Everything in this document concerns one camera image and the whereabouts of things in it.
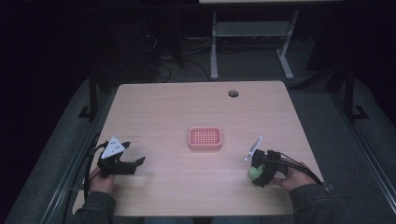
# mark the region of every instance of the human hand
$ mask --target human hand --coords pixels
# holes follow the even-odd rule
[[[100,176],[100,168],[96,167],[90,173],[90,192],[99,191],[110,194],[114,186],[114,175],[108,175],[106,178]]]
[[[288,161],[297,165],[302,165],[307,168],[307,166],[303,162],[296,163],[294,161],[283,158],[282,161]],[[306,175],[299,170],[289,167],[288,175],[285,178],[274,177],[271,180],[270,184],[279,185],[282,189],[286,191],[291,191],[304,185],[317,184],[317,182],[315,182],[315,180],[312,179],[309,175]]]

